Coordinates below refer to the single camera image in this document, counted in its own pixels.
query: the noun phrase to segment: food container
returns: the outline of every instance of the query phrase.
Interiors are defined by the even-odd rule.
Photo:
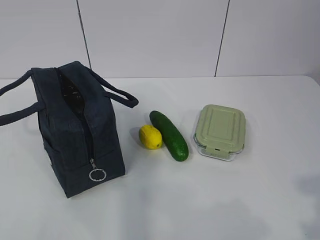
[[[245,134],[246,118],[242,111],[207,105],[200,113],[194,141],[201,155],[232,161],[244,149]]]

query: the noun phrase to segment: zipper pull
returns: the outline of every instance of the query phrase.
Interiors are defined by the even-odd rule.
[[[101,181],[105,180],[106,177],[107,177],[106,171],[103,170],[103,169],[97,168],[97,166],[95,164],[95,160],[93,158],[90,159],[90,163],[91,163],[91,165],[93,167],[93,170],[91,170],[91,172],[89,172],[89,178],[94,182],[101,182]],[[102,178],[96,179],[96,178],[94,178],[92,176],[92,173],[96,173],[97,171],[103,173],[103,177]]]
[[[93,171],[97,171],[97,166],[96,166],[95,160],[93,158],[90,159],[90,163],[91,163],[91,165],[93,167]]]

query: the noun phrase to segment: dark gray lunch bag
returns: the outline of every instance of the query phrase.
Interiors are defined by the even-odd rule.
[[[32,78],[38,102],[0,116],[0,126],[38,112],[53,171],[68,198],[125,174],[111,99],[133,108],[138,100],[75,61],[58,68],[32,68],[0,89],[0,96]],[[102,87],[125,96],[120,97]]]

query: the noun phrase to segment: metal key ring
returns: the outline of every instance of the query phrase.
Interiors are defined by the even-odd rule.
[[[103,178],[101,178],[101,179],[94,179],[94,178],[91,176],[91,174],[94,173],[94,172],[96,172],[96,171],[101,171],[101,172],[103,172],[103,174],[104,174]],[[94,170],[92,170],[92,171],[89,173],[89,178],[90,178],[92,181],[94,181],[94,182],[101,182],[101,181],[105,180],[106,177],[107,177],[106,171],[103,170],[103,169],[100,169],[100,168],[94,169]]]

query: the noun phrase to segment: bag handle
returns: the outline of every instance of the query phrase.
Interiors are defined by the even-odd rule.
[[[19,85],[23,84],[30,76],[32,75],[32,71],[29,70],[27,71],[22,77],[20,77],[18,80],[10,83],[9,85],[3,87],[0,89],[0,97],[5,94],[6,92],[18,87]],[[16,111],[10,114],[5,114],[0,116],[0,126],[4,126],[7,124],[14,123],[18,120],[24,119],[31,114],[34,114],[42,109],[44,109],[46,106],[43,102],[36,102],[32,104],[31,106],[20,110]]]
[[[92,71],[90,68],[86,67],[88,71],[91,73],[91,75],[103,86],[110,89],[111,91],[118,93],[120,95],[125,96],[127,99],[120,97],[117,94],[114,94],[112,92],[105,92],[105,96],[117,101],[118,103],[121,103],[129,108],[133,108],[136,105],[138,105],[139,101],[131,94],[127,93],[126,91],[120,90],[112,86],[110,83],[108,83],[106,80],[104,80],[102,77],[100,77],[98,74],[96,74],[94,71]]]

